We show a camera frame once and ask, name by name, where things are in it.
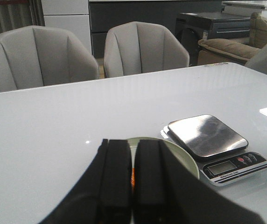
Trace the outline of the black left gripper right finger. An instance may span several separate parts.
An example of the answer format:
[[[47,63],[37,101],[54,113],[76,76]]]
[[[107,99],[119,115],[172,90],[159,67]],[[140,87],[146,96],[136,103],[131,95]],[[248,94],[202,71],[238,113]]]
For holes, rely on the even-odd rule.
[[[264,223],[201,183],[162,140],[140,140],[134,162],[136,224]]]

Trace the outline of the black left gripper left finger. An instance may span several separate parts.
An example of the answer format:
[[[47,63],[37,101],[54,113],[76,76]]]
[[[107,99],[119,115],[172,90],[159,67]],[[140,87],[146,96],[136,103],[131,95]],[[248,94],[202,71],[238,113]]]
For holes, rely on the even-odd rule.
[[[128,224],[132,157],[127,140],[102,140],[94,159],[43,224]]]

